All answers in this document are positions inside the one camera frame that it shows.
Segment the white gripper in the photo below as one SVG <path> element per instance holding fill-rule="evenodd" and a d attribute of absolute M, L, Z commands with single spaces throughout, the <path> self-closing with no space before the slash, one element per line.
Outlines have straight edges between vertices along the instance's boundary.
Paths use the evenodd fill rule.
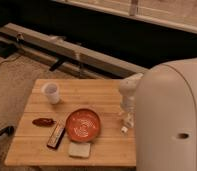
<path fill-rule="evenodd" d="M 134 112 L 134 101 L 135 99 L 132 97 L 122 99 L 120 104 L 122 111 L 117 114 L 120 119 L 126 118 L 127 113 L 132 114 Z"/>

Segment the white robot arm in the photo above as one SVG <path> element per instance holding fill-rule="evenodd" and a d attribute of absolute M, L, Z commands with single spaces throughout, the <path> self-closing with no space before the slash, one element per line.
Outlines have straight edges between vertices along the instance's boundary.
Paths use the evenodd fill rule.
<path fill-rule="evenodd" d="M 137 171 L 197 171 L 197 58 L 119 82 L 124 125 L 135 129 Z"/>

